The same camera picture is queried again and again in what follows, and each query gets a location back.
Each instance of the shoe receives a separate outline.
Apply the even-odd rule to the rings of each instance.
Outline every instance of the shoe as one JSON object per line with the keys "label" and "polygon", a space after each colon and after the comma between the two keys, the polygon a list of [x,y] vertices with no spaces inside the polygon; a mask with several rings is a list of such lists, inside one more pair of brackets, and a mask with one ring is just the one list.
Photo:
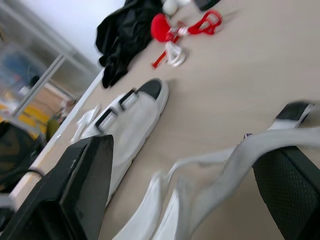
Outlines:
{"label": "shoe", "polygon": [[156,126],[169,97],[160,79],[118,96],[84,131],[83,138],[99,134],[114,139],[113,163],[107,205],[146,139]]}

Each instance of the red plastic handle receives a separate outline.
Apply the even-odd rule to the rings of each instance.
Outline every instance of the red plastic handle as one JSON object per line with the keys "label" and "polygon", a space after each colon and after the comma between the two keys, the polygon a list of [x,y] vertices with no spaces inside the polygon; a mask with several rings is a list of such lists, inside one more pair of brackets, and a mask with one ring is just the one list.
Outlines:
{"label": "red plastic handle", "polygon": [[[212,22],[212,20],[210,19],[210,15],[215,15],[216,18],[218,19],[217,22]],[[201,28],[201,26],[204,23],[208,23],[208,26],[205,28]],[[203,16],[203,18],[197,22],[195,25],[191,26],[188,28],[188,32],[192,35],[196,35],[196,34],[208,34],[208,35],[213,35],[215,33],[215,28],[217,26],[219,26],[222,23],[222,16],[218,11],[215,10],[210,10],[208,12],[205,13],[205,15]]]}

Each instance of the yellow object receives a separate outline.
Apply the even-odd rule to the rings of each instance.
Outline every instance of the yellow object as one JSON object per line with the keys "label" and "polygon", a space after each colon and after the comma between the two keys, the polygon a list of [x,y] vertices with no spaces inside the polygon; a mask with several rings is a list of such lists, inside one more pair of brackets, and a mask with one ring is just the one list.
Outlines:
{"label": "yellow object", "polygon": [[[7,106],[5,106],[4,104],[0,103],[0,111],[1,110],[7,110]],[[50,119],[49,115],[44,114],[43,112],[41,112],[40,110],[38,110],[37,108],[33,107],[33,106],[28,106],[26,107],[26,109],[24,110],[24,112],[18,117],[18,119],[31,126],[36,128],[38,126],[38,128],[40,128],[42,133],[46,133],[47,130],[47,122]],[[37,134],[35,134],[34,132],[30,132],[30,134],[34,137],[37,138]]]}

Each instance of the light wood surface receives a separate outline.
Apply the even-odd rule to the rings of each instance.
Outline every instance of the light wood surface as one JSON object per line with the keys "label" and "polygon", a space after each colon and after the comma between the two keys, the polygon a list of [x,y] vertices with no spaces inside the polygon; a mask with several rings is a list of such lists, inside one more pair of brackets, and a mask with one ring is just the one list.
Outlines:
{"label": "light wood surface", "polygon": [[[99,240],[111,240],[125,225],[154,172],[169,170],[179,158],[233,146],[244,134],[267,129],[290,101],[319,100],[319,1],[221,0],[216,9],[224,17],[223,28],[214,36],[184,37],[179,44],[188,49],[188,58],[182,66],[172,68],[162,63],[153,70],[151,62],[164,50],[163,44],[154,41],[114,87],[102,89],[99,84],[40,164],[46,172],[56,164],[70,144],[78,119],[97,103],[106,107],[119,94],[154,77],[168,81],[167,106],[108,205]],[[189,5],[174,20],[191,25],[202,15]],[[320,161],[314,157],[319,152],[306,153],[319,167]],[[193,166],[177,175],[188,175],[203,185],[220,170],[219,166]],[[28,186],[36,182],[32,177]],[[28,191],[22,189],[17,201],[21,203]],[[193,239],[283,239],[260,197],[252,171],[236,193],[204,221]]]}

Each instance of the white ball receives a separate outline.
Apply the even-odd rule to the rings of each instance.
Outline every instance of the white ball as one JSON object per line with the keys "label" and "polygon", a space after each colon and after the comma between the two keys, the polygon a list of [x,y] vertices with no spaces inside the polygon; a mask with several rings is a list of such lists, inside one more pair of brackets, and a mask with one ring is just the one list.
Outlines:
{"label": "white ball", "polygon": [[166,0],[162,7],[163,12],[168,15],[172,16],[178,10],[178,4],[176,0]]}

